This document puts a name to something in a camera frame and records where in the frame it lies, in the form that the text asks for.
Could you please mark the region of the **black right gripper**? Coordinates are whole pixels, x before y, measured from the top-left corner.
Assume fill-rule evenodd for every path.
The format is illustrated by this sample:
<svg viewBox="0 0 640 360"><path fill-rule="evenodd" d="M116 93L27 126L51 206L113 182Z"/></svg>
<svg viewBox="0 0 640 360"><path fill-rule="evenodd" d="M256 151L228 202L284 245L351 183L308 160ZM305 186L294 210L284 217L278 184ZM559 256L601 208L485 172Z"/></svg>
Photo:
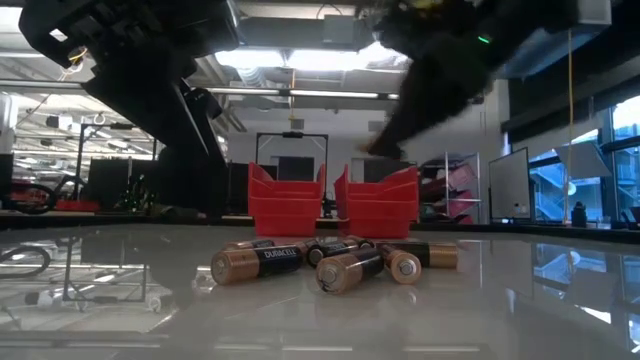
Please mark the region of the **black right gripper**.
<svg viewBox="0 0 640 360"><path fill-rule="evenodd" d="M399 99L383 129L358 149L400 159L401 146L457 116L488 85L491 67L475 51L420 52L437 33L461 36L493 15L500 0L387 0L374 25L380 44L411 60Z"/></svg>

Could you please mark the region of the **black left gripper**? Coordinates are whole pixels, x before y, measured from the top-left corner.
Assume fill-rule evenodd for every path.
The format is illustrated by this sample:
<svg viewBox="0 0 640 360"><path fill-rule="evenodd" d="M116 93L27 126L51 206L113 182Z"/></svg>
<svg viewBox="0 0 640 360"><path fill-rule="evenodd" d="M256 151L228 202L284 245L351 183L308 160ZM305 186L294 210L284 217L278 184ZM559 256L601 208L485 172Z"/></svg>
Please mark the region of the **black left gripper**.
<svg viewBox="0 0 640 360"><path fill-rule="evenodd" d="M210 154L210 95L195 60L240 45L229 0L82 0L95 61L82 88L169 148Z"/></svg>

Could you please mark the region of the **red shelf bin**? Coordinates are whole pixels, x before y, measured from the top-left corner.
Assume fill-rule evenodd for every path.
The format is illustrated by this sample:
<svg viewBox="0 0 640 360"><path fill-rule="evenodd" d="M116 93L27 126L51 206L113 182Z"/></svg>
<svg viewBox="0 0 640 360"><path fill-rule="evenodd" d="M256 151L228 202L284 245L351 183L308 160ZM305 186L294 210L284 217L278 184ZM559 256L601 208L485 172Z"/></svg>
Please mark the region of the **red shelf bin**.
<svg viewBox="0 0 640 360"><path fill-rule="evenodd" d="M470 190L452 191L449 193L449 198L443 198L441 201L436 202L433 205L433 209L437 213L455 218L464 214L473 207L476 202L477 199Z"/></svg>
<svg viewBox="0 0 640 360"><path fill-rule="evenodd" d="M448 190L457 190L472 180L476 179L476 174L469 164L461 164L457 167L449 169L440 169L436 173L436 178L429 185L436 189L447 188Z"/></svg>

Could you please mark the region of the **metal shelf rack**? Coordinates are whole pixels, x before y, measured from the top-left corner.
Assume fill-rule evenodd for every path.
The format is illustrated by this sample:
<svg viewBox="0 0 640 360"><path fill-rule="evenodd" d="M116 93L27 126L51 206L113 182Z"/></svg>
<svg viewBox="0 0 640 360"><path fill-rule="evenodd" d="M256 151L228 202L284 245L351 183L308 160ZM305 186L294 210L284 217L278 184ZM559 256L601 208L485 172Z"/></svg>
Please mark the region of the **metal shelf rack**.
<svg viewBox="0 0 640 360"><path fill-rule="evenodd" d="M419 175L419 222L461 225L481 222L481 158L478 152L445 152L421 164Z"/></svg>

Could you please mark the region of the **red plastic bin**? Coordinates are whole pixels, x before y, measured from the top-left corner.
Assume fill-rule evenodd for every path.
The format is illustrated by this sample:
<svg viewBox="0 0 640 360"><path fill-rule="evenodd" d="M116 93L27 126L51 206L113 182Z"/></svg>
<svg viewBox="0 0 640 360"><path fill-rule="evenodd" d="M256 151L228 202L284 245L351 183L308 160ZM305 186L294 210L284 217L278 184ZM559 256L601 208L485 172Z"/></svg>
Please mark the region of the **red plastic bin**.
<svg viewBox="0 0 640 360"><path fill-rule="evenodd" d="M339 229L371 239L403 239L418 218L418 169L398 170L376 183L349 180L349 167L334 182Z"/></svg>
<svg viewBox="0 0 640 360"><path fill-rule="evenodd" d="M316 231L326 187L326 165L315 181L274 180L260 165L248 166L248 213L259 236L310 237Z"/></svg>

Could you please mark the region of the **long ceiling strip light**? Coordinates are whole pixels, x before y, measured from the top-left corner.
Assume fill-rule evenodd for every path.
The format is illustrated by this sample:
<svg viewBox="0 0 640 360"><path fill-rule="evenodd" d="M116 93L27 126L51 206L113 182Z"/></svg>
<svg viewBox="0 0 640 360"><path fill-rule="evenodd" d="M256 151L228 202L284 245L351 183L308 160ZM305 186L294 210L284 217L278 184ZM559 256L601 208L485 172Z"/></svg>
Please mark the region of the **long ceiling strip light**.
<svg viewBox="0 0 640 360"><path fill-rule="evenodd" d="M45 92L47 90L52 90L54 93L81 93L85 91L84 83L79 82L55 82L16 79L0 79L0 89L21 89L22 91L31 89L34 92ZM279 89L268 88L209 87L208 91L212 94L225 95L280 95Z"/></svg>
<svg viewBox="0 0 640 360"><path fill-rule="evenodd" d="M280 93L281 93L281 96L289 96L289 97L319 97L319 98L381 100L381 101L395 101L399 99L399 95L395 93L376 93L376 92L288 89L288 90L282 90Z"/></svg>

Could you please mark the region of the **whiteboard on stand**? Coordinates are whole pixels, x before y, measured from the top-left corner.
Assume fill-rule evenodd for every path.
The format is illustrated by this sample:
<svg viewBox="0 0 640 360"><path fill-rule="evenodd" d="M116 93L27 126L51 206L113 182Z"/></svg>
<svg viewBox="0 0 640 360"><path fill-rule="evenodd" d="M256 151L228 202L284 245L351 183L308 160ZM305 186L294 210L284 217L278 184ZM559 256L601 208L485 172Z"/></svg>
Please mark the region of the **whiteboard on stand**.
<svg viewBox="0 0 640 360"><path fill-rule="evenodd" d="M522 148L489 163L490 220L529 222L533 219L529 155Z"/></svg>

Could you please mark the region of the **bright ceiling light panel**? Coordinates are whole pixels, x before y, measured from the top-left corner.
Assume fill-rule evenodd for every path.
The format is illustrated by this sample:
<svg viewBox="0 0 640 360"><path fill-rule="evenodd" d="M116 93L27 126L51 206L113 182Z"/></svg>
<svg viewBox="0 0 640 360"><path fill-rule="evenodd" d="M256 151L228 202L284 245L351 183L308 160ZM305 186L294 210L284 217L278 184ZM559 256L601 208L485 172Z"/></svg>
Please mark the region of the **bright ceiling light panel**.
<svg viewBox="0 0 640 360"><path fill-rule="evenodd" d="M282 49L243 47L214 54L220 65L236 69L290 68L303 71L400 71L407 56L374 42L360 51Z"/></svg>

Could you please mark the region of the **grey hanging panel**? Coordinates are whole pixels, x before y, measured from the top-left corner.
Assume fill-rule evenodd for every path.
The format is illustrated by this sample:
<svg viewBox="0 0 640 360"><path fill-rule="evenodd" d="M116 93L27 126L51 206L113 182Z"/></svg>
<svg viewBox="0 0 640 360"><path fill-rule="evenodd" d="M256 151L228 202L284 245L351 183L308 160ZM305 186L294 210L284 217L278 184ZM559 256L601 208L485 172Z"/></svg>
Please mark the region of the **grey hanging panel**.
<svg viewBox="0 0 640 360"><path fill-rule="evenodd" d="M611 177L599 146L593 141L564 145L554 149L571 179Z"/></svg>

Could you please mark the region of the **white ceiling box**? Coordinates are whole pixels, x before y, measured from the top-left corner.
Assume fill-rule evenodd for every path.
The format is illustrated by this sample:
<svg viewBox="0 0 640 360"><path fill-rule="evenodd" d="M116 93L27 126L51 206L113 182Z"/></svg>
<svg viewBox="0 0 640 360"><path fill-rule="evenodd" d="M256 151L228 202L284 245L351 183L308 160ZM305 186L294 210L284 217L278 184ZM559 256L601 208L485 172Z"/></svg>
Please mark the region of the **white ceiling box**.
<svg viewBox="0 0 640 360"><path fill-rule="evenodd" d="M577 0L578 23L589 26L610 26L612 0Z"/></svg>

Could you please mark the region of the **black partition wall panel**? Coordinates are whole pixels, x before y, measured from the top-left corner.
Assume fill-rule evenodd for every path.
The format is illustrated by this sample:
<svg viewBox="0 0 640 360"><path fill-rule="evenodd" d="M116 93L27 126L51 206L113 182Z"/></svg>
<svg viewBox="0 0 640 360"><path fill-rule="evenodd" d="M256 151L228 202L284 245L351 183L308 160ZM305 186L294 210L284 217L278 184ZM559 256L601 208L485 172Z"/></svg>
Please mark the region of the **black partition wall panel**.
<svg viewBox="0 0 640 360"><path fill-rule="evenodd" d="M104 211L117 210L129 183L143 178L145 188L155 194L155 202L161 204L158 202L158 160L95 159L90 164L83 194ZM247 210L248 166L231 163L227 167L225 210L219 216Z"/></svg>

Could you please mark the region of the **black metal frame rig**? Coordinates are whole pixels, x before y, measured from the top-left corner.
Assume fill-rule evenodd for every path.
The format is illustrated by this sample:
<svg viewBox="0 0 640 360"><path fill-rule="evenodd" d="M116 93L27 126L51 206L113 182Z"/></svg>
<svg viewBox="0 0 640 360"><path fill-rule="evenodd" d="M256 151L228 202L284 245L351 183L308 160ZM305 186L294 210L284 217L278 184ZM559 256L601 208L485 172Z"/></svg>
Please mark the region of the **black metal frame rig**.
<svg viewBox="0 0 640 360"><path fill-rule="evenodd" d="M75 180L73 185L73 197L76 200L80 200L80 180L81 180L81 166L84 155L84 144L87 140L89 140L93 134L89 136L85 135L85 131L88 128L95 128L96 130L101 130L102 128L109 128L112 130L123 130L123 131L132 131L133 129L139 129L139 126L136 126L131 123L123 123L123 122L114 122L110 124L94 124L94 123L82 123L80 125L80 133L77 147L77 158L76 158L76 172L75 172Z"/></svg>
<svg viewBox="0 0 640 360"><path fill-rule="evenodd" d="M256 138L255 138L255 156L254 156L254 162L259 163L259 153L260 150L262 148L263 145L267 144L267 141L264 142L263 144L260 143L260 139L263 136L267 136L267 137L281 137L281 138L289 138L289 139L302 139L302 138L322 138L325 141L325 146L322 147L323 151L324 151L324 161L323 163L327 163L328 162L328 147L329 147L329 135L327 134L310 134L310 133L303 133L300 131L287 131L287 132L258 132L256 133Z"/></svg>

